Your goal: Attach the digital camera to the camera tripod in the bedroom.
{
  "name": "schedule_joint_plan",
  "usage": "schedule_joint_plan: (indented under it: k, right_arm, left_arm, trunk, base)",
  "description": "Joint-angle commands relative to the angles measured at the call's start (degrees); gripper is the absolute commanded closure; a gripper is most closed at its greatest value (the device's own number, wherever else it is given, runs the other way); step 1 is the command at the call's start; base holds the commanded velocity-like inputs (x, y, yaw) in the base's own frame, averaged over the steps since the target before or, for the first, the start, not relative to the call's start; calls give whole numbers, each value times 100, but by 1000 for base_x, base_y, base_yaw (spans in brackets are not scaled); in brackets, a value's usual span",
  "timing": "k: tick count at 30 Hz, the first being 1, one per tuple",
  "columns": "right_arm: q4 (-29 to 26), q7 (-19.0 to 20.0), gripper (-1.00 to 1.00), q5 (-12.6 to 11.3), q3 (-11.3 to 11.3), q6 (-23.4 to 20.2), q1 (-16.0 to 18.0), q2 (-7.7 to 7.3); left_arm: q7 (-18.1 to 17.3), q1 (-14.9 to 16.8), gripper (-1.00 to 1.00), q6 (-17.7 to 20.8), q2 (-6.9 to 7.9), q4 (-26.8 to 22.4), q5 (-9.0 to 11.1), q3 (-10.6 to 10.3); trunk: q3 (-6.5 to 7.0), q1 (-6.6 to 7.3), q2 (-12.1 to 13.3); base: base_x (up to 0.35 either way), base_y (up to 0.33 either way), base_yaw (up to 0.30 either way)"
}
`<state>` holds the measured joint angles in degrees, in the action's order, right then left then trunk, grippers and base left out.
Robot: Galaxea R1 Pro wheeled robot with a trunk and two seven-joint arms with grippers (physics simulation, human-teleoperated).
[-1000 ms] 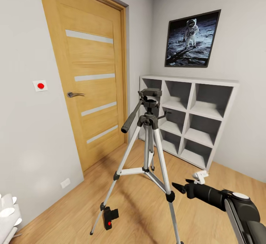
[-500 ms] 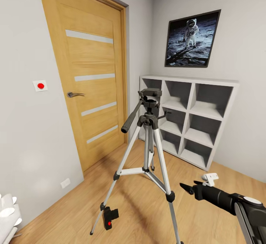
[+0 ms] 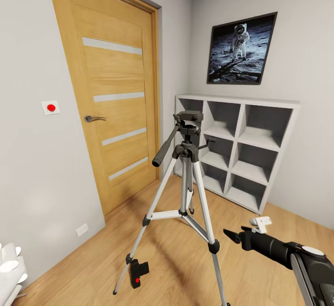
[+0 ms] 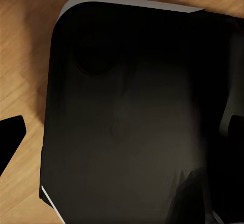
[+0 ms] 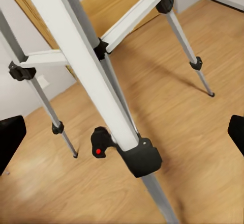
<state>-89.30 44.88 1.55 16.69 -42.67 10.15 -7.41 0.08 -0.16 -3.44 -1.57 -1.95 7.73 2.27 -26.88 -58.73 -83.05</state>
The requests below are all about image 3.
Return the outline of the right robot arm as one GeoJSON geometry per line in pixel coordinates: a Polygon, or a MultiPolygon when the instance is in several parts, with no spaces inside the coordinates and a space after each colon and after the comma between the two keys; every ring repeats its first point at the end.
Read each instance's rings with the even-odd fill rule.
{"type": "Polygon", "coordinates": [[[245,251],[255,250],[294,271],[306,306],[334,306],[334,266],[318,249],[296,242],[282,242],[266,233],[269,217],[250,220],[255,228],[241,226],[243,232],[223,230],[245,251]]]}

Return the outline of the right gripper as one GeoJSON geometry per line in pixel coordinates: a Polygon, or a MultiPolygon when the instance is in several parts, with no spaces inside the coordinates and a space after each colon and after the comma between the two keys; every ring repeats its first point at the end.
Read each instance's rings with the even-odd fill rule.
{"type": "Polygon", "coordinates": [[[243,232],[234,233],[232,231],[223,230],[230,239],[236,244],[242,244],[242,249],[245,251],[255,250],[258,253],[265,255],[267,258],[275,261],[271,256],[271,245],[277,240],[265,233],[252,232],[252,228],[241,226],[243,232]]]}

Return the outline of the camera tripod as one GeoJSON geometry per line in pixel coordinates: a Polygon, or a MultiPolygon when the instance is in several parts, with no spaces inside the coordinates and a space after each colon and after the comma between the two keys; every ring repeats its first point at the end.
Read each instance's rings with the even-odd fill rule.
{"type": "Polygon", "coordinates": [[[176,121],[175,128],[172,131],[169,138],[167,139],[167,141],[163,144],[163,146],[161,147],[161,149],[159,150],[155,158],[153,159],[152,164],[156,167],[159,167],[161,165],[171,145],[171,141],[173,137],[175,136],[175,134],[177,133],[177,131],[180,131],[180,134],[185,135],[185,140],[182,141],[180,145],[176,145],[174,149],[171,160],[165,171],[165,174],[156,192],[153,202],[149,208],[148,213],[145,215],[142,221],[142,228],[136,239],[135,245],[131,253],[128,254],[126,257],[126,267],[124,268],[124,271],[116,286],[116,289],[113,291],[113,295],[117,294],[119,285],[123,279],[123,276],[125,275],[127,271],[127,268],[130,262],[133,259],[134,252],[136,251],[138,243],[141,240],[141,236],[145,228],[150,224],[151,220],[161,219],[161,218],[181,217],[182,219],[185,219],[191,225],[191,227],[194,228],[204,238],[204,240],[207,241],[209,251],[212,253],[213,264],[214,264],[215,273],[216,273],[216,277],[218,281],[218,287],[219,287],[220,297],[222,301],[222,306],[231,306],[230,303],[226,302],[226,298],[225,298],[224,287],[223,287],[223,282],[222,282],[221,273],[220,273],[219,264],[218,264],[218,258],[217,258],[217,253],[219,252],[220,245],[219,245],[219,241],[217,239],[214,239],[212,224],[210,220],[210,214],[209,214],[207,200],[206,200],[206,194],[205,194],[201,170],[199,166],[199,158],[198,158],[198,150],[208,147],[208,143],[216,142],[216,139],[209,137],[206,139],[206,145],[199,146],[199,147],[193,145],[193,142],[190,141],[191,135],[194,136],[195,134],[197,134],[197,136],[200,137],[201,129],[199,128],[197,130],[196,126],[185,125],[185,121],[195,121],[195,122],[203,121],[204,114],[200,113],[200,111],[186,110],[178,114],[174,114],[173,116],[176,121]],[[170,173],[172,172],[173,167],[176,163],[176,160],[178,159],[179,156],[183,158],[180,210],[153,213],[157,205],[157,202],[162,194],[162,191],[166,185],[166,182],[168,181],[170,173]],[[196,184],[197,184],[197,189],[198,189],[198,194],[199,194],[199,199],[200,199],[200,204],[201,204],[201,209],[202,209],[206,229],[204,229],[193,218],[193,215],[194,215],[193,171],[194,171],[194,175],[196,179],[196,184]]]}

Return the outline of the digital camera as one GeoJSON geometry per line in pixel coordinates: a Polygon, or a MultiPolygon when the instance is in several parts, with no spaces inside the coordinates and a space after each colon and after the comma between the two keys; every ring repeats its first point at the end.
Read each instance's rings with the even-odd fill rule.
{"type": "Polygon", "coordinates": [[[149,273],[148,262],[140,264],[137,259],[130,262],[131,281],[133,288],[136,289],[141,286],[140,276],[149,273]]]}

